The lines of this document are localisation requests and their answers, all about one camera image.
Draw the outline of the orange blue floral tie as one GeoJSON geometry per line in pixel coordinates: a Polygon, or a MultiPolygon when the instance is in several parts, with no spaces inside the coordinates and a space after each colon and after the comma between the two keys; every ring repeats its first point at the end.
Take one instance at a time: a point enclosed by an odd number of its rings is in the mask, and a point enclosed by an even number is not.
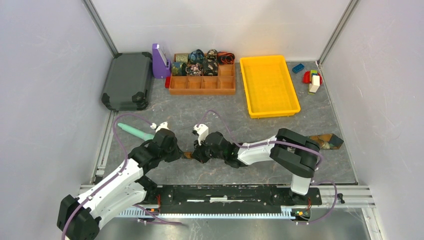
{"type": "MultiPolygon", "coordinates": [[[[344,140],[334,133],[311,135],[310,139],[317,142],[322,150],[338,150],[344,144],[344,140]]],[[[201,153],[198,150],[194,152],[184,152],[182,159],[200,160],[201,153]]]]}

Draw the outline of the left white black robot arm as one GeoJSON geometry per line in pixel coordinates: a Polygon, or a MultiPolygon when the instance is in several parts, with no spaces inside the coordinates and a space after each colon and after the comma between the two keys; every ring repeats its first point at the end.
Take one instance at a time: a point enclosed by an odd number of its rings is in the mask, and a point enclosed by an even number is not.
{"type": "Polygon", "coordinates": [[[127,208],[157,198],[154,184],[146,173],[160,162],[181,158],[175,133],[158,130],[153,139],[135,147],[127,158],[106,178],[86,192],[73,197],[67,195],[60,202],[57,227],[63,240],[93,240],[100,230],[127,208]]]}

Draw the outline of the teal green pen tool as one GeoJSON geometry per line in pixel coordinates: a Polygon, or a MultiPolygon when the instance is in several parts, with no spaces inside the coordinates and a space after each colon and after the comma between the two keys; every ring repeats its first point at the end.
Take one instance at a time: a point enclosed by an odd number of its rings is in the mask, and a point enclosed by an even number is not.
{"type": "Polygon", "coordinates": [[[135,127],[132,127],[132,126],[124,124],[124,123],[118,123],[117,126],[119,128],[121,128],[123,131],[125,131],[125,132],[139,138],[139,139],[142,139],[143,141],[152,140],[154,138],[153,134],[144,132],[142,130],[139,130],[135,127]]]}

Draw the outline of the small red block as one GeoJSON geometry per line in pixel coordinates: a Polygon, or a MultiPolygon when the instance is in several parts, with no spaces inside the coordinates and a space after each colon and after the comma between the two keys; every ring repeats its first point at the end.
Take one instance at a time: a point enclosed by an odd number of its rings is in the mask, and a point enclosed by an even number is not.
{"type": "Polygon", "coordinates": [[[171,76],[168,76],[165,79],[165,84],[164,84],[164,86],[165,86],[166,89],[168,89],[170,87],[170,83],[171,83],[171,76]]]}

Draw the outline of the orange compartment organizer box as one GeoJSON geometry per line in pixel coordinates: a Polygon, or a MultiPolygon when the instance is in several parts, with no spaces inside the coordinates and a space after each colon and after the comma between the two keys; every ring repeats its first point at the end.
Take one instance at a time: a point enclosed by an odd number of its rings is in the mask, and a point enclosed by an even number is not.
{"type": "Polygon", "coordinates": [[[234,95],[236,93],[236,66],[219,65],[217,76],[171,76],[171,95],[234,95]]]}

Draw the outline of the dark grey suitcase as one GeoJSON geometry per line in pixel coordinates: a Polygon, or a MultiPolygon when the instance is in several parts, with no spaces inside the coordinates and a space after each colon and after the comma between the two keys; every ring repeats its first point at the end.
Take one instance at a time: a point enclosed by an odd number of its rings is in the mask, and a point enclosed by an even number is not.
{"type": "Polygon", "coordinates": [[[142,111],[149,104],[153,80],[152,54],[118,53],[109,66],[102,94],[110,111],[142,111]]]}

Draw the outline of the teal navy rolled tie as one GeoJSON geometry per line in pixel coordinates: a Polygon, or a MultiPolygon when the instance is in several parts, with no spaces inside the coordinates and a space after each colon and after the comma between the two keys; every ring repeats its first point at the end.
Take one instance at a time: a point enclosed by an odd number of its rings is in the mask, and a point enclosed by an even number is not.
{"type": "Polygon", "coordinates": [[[173,62],[171,65],[171,74],[173,77],[186,76],[187,75],[187,64],[185,62],[173,62]]]}

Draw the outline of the purple dispenser stand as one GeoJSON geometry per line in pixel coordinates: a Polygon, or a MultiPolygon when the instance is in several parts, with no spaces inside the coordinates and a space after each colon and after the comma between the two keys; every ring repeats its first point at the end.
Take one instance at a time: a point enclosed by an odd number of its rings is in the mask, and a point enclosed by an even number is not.
{"type": "Polygon", "coordinates": [[[158,43],[152,44],[152,71],[155,79],[166,79],[171,76],[171,61],[166,57],[158,43]]]}

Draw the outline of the black floral rolled tie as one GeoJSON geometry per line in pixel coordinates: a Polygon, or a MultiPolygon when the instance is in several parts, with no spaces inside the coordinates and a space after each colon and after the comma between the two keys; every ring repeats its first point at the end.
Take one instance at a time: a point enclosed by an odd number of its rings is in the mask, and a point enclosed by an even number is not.
{"type": "Polygon", "coordinates": [[[218,62],[214,59],[205,59],[202,63],[203,76],[218,76],[218,62]]]}

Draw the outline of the dark blue rolled tie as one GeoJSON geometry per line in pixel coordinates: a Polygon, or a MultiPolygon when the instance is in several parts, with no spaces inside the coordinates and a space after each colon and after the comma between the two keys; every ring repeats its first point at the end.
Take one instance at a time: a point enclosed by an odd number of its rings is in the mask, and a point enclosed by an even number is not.
{"type": "Polygon", "coordinates": [[[205,59],[205,54],[201,49],[196,49],[188,54],[188,64],[202,64],[205,59]]]}

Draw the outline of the orange black rolled tie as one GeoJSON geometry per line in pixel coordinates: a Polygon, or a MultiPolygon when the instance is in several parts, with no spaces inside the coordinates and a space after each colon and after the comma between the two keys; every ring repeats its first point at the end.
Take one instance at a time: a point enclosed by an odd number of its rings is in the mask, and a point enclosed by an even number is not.
{"type": "Polygon", "coordinates": [[[219,51],[217,53],[217,61],[219,65],[233,65],[235,59],[235,55],[232,52],[219,51]]]}

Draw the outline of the black yellow rolled tie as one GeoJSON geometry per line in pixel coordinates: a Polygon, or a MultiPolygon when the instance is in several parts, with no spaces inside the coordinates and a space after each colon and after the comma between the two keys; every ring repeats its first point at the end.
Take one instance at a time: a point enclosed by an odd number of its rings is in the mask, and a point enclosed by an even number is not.
{"type": "Polygon", "coordinates": [[[218,58],[218,51],[216,49],[210,49],[205,56],[206,59],[216,61],[218,58]]]}

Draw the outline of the blue toy brick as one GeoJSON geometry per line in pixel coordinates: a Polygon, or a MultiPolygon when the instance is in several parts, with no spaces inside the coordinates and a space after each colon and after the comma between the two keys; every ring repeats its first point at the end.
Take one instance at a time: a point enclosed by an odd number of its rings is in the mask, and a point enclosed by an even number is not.
{"type": "Polygon", "coordinates": [[[292,72],[297,74],[297,73],[301,72],[304,68],[305,68],[305,66],[302,63],[299,63],[292,68],[292,72]]]}

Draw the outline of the cream toy block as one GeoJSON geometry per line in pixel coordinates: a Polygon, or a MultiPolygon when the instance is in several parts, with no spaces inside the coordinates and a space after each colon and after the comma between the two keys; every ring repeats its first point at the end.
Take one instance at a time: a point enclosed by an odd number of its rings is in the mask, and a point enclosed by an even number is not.
{"type": "Polygon", "coordinates": [[[319,75],[313,74],[310,77],[310,83],[308,85],[308,92],[310,94],[315,94],[321,86],[321,77],[319,75]]]}

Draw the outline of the red toy block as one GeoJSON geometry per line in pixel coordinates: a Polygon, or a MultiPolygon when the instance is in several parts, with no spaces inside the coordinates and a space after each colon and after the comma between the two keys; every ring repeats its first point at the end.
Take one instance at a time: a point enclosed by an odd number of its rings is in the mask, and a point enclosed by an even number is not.
{"type": "MultiPolygon", "coordinates": [[[[310,71],[306,71],[304,73],[304,75],[303,75],[302,82],[304,84],[310,84],[311,83],[312,76],[314,76],[314,75],[311,75],[310,74],[310,71]]],[[[322,85],[323,84],[323,78],[322,78],[322,76],[321,76],[321,74],[319,72],[318,72],[318,75],[317,76],[319,76],[320,85],[322,85]]]]}

